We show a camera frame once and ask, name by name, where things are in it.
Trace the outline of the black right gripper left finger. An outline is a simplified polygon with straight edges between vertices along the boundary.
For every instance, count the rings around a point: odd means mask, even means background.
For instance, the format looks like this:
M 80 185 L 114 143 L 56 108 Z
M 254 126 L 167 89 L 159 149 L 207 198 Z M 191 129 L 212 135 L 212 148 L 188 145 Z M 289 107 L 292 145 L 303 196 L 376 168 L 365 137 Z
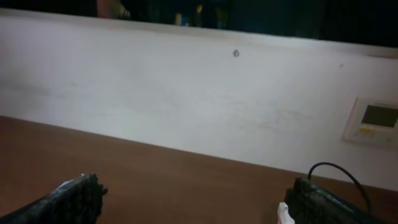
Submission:
M 96 174 L 83 174 L 2 216 L 1 224 L 95 224 L 107 193 Z

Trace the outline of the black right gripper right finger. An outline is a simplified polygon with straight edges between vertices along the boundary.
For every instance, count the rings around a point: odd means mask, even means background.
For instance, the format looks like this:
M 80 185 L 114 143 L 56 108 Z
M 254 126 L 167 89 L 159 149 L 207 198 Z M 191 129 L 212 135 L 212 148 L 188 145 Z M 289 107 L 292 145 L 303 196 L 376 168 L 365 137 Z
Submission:
M 284 202 L 298 224 L 385 224 L 353 204 L 303 178 L 287 189 Z

